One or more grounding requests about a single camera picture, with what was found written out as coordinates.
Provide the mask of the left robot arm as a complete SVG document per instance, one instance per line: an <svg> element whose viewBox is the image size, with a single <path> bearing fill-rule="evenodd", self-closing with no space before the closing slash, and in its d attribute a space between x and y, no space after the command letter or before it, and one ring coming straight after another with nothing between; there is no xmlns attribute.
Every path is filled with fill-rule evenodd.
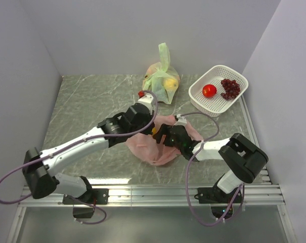
<svg viewBox="0 0 306 243"><path fill-rule="evenodd" d="M75 197L82 204L88 203L93 191L87 178L63 175L62 170L93 152L124 143L137 133L152 134L153 120L152 105L137 102L126 112L104 119L62 145L43 151L35 147L27 150L22 173L32 197L40 199L55 192Z"/></svg>

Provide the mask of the pink plastic bag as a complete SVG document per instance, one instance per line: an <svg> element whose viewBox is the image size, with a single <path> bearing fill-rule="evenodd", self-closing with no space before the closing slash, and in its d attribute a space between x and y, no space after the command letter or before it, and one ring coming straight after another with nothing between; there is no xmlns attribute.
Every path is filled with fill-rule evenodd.
<svg viewBox="0 0 306 243"><path fill-rule="evenodd" d="M155 128L158 131L162 124L174 125L176 119L172 115L158 115L154 121ZM202 136L191 126L189 122L185 125L191 139L203 140ZM161 166L171 162L177 156L181 155L180 151L174 147L167 147L162 143L157 144L151 135L138 133L125 142L126 146L134 156L153 166Z"/></svg>

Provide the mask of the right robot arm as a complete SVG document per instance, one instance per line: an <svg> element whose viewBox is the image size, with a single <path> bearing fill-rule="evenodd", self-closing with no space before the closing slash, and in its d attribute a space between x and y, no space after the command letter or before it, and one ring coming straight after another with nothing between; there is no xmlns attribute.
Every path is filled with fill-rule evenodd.
<svg viewBox="0 0 306 243"><path fill-rule="evenodd" d="M240 133L217 141L192 139L182 125L163 124L153 136L156 142L174 147L188 161L223 160L230 168L203 196L208 203L226 203L241 184L252 183L269 157Z"/></svg>

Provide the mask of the dark red grape bunch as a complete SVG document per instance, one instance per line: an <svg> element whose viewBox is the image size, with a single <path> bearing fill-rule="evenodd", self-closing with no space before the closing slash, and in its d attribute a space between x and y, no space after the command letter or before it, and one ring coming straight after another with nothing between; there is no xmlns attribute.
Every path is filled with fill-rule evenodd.
<svg viewBox="0 0 306 243"><path fill-rule="evenodd" d="M221 96L225 100L233 100L240 93L240 85L236 82L236 80L223 79L221 80L221 85L225 90L223 93L221 93Z"/></svg>

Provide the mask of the red apple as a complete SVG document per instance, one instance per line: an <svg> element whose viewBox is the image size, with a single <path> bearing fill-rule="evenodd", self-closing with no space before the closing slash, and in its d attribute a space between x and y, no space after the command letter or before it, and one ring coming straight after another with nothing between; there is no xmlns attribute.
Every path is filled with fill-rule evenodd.
<svg viewBox="0 0 306 243"><path fill-rule="evenodd" d="M212 98L216 95L216 93L217 93L217 89L212 84L207 84L202 89L202 94L206 98Z"/></svg>

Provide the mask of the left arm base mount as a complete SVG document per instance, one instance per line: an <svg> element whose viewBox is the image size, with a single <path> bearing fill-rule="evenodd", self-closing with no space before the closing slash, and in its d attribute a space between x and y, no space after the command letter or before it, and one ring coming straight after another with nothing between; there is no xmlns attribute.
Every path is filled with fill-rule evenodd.
<svg viewBox="0 0 306 243"><path fill-rule="evenodd" d="M109 189L90 189L84 195L74 198L64 195L62 204L73 206L72 214L75 219L91 219L96 211L96 206L108 203Z"/></svg>

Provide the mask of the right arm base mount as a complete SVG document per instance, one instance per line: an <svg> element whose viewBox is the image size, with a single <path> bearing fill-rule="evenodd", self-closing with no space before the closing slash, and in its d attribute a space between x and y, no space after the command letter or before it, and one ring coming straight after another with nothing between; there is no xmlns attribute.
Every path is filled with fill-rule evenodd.
<svg viewBox="0 0 306 243"><path fill-rule="evenodd" d="M212 215L218 219L226 211L227 206L234 197L236 191L237 195L234 197L233 204L240 203L239 209L242 208L245 188L242 186L241 189L235 188L229 194L224 193L218 187L214 186L213 188L209 187L199 187L197 189L198 193L194 195L194 198L199 201L200 204L215 204L216 206L211 207Z"/></svg>

